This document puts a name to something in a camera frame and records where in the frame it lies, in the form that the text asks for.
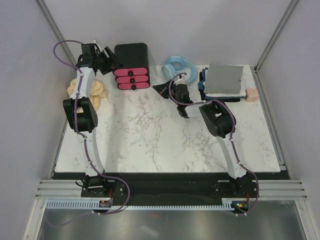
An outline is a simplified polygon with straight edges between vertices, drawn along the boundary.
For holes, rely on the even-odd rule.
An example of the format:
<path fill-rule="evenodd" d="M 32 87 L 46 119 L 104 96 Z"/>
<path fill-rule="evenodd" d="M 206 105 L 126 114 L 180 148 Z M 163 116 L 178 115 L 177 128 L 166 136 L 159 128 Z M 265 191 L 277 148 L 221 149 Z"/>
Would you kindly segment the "black pink drawer organizer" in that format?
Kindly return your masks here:
<path fill-rule="evenodd" d="M 113 71 L 120 90 L 140 90 L 150 87 L 149 49 L 145 43 L 118 44 L 114 54 L 122 63 Z"/>

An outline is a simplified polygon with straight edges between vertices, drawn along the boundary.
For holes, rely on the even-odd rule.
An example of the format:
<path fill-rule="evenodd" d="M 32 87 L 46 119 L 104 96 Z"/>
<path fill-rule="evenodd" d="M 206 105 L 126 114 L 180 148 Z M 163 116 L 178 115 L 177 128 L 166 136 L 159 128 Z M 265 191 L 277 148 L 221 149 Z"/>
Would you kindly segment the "yellow t shirt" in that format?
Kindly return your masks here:
<path fill-rule="evenodd" d="M 70 82 L 69 87 L 67 88 L 67 93 L 69 96 L 71 96 L 75 90 L 76 87 L 76 81 L 77 79 L 73 79 Z M 93 108 L 95 111 L 97 111 L 101 105 L 101 100 L 108 97 L 108 91 L 105 87 L 105 85 L 99 80 L 95 79 L 91 85 L 91 91 L 90 91 L 90 102 L 93 105 Z"/>

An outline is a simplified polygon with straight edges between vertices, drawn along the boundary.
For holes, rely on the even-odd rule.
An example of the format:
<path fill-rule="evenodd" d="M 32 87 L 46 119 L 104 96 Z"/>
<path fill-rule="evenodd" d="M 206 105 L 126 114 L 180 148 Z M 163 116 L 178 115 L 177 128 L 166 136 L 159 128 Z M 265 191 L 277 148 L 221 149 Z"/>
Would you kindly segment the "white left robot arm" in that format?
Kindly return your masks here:
<path fill-rule="evenodd" d="M 78 135 L 84 147 L 83 187 L 92 188 L 95 194 L 104 197 L 109 193 L 110 185 L 103 177 L 105 170 L 100 160 L 96 138 L 98 115 L 90 95 L 97 72 L 106 75 L 121 66 L 121 63 L 108 47 L 101 49 L 94 42 L 82 43 L 81 51 L 82 54 L 75 65 L 77 77 L 74 90 L 62 105 L 70 128 Z"/>

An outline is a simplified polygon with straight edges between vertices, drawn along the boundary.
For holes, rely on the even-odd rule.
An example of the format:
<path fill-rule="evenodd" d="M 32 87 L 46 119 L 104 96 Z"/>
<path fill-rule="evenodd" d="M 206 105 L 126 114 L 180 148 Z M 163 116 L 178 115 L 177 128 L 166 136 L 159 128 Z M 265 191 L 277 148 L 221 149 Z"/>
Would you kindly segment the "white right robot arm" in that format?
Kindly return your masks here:
<path fill-rule="evenodd" d="M 184 83 L 175 84 L 168 81 L 153 85 L 152 88 L 164 99 L 170 99 L 177 105 L 178 114 L 185 119 L 202 117 L 209 133 L 216 137 L 226 164 L 227 173 L 235 181 L 229 184 L 229 191 L 235 197 L 242 196 L 247 191 L 244 177 L 248 169 L 240 161 L 240 154 L 236 147 L 236 118 L 219 100 L 193 102 L 190 99 L 188 86 Z"/>

